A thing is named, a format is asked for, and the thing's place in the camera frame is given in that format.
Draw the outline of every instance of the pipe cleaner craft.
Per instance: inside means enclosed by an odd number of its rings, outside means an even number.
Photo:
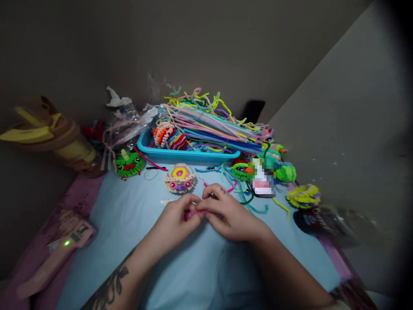
[[[187,164],[176,164],[167,172],[166,188],[175,194],[183,194],[191,190],[196,182],[194,171]]]
[[[124,149],[116,159],[117,174],[121,177],[132,177],[141,174],[146,161],[138,153],[126,152]]]
[[[159,122],[154,131],[155,145],[160,148],[167,147],[172,150],[186,150],[188,141],[186,136],[176,130],[170,122]]]
[[[237,158],[232,164],[231,170],[232,174],[241,181],[248,180],[248,173],[246,169],[248,168],[248,161],[246,159]]]
[[[318,187],[312,184],[298,186],[288,193],[287,201],[298,209],[309,209],[318,206],[321,193]]]

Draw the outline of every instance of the yellow lid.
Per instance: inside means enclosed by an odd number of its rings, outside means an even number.
[[[36,129],[11,129],[0,135],[0,140],[11,141],[17,143],[38,143],[53,138],[53,134],[49,131],[49,127],[41,127]]]

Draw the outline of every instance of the rubber band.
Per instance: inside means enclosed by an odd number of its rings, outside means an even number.
[[[157,169],[155,169],[156,170],[156,175],[152,178],[152,179],[147,179],[146,178],[146,174],[149,172],[149,171],[153,171],[153,169],[151,169],[151,170],[147,170],[146,172],[145,172],[145,174],[143,175],[143,178],[145,179],[145,180],[147,180],[147,181],[152,181],[154,178],[156,178],[157,176],[158,176],[158,174],[159,174],[159,170],[157,170]]]
[[[144,160],[146,160],[148,163],[150,163],[152,166],[154,166],[154,167],[156,167],[156,168],[158,168],[158,169],[161,169],[162,171],[168,171],[168,169],[159,167],[157,164],[154,164],[152,161],[150,161],[149,159],[147,159],[147,158],[146,158],[144,155],[142,155],[142,153],[136,148],[136,146],[135,146],[133,149],[135,150],[136,153],[138,153],[140,156],[142,156],[142,158],[143,158]]]

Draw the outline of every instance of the finger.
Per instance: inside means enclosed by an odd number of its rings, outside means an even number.
[[[182,210],[188,209],[188,207],[193,208],[191,205],[192,203],[195,202],[196,204],[201,202],[201,198],[194,194],[185,194],[181,198],[179,198],[177,201],[179,201],[179,206],[181,207]]]
[[[225,224],[222,220],[220,220],[215,214],[213,213],[205,213],[205,217],[211,226],[223,237],[226,237],[230,233],[230,227]]]
[[[222,215],[225,215],[225,209],[224,203],[211,198],[202,200],[195,206],[195,210],[208,210]]]
[[[209,198],[211,194],[214,194],[216,197],[218,197],[218,199],[222,199],[224,195],[227,194],[227,191],[218,183],[214,183],[208,185],[203,189],[202,199]]]
[[[184,227],[188,233],[193,232],[202,222],[203,213],[196,213],[189,220],[184,223]]]

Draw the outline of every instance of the table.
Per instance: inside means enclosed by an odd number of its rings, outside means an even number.
[[[172,166],[166,162],[156,163],[167,168]],[[188,164],[202,170],[208,165]],[[147,178],[155,173],[155,170],[148,172]],[[105,176],[89,218],[99,233],[87,248],[78,251],[57,309],[82,307],[153,226],[163,210],[160,200],[178,198],[166,189],[165,175],[159,171],[151,181],[141,175],[126,182],[112,171]],[[202,178],[208,184],[231,187],[218,173],[202,174]],[[203,181],[198,180],[193,193],[201,196],[203,189]],[[286,192],[283,188],[283,194],[277,193],[276,198],[291,208],[285,199]],[[303,233],[293,217],[287,218],[286,212],[272,199],[255,197],[251,202],[259,210],[266,204],[268,213],[257,216],[327,291],[335,288],[340,283],[340,275],[321,243]],[[240,300],[241,296],[255,296],[261,289],[249,247],[242,242],[225,240],[204,221],[153,269],[142,304],[147,309],[213,309],[219,302],[236,307],[246,302]]]

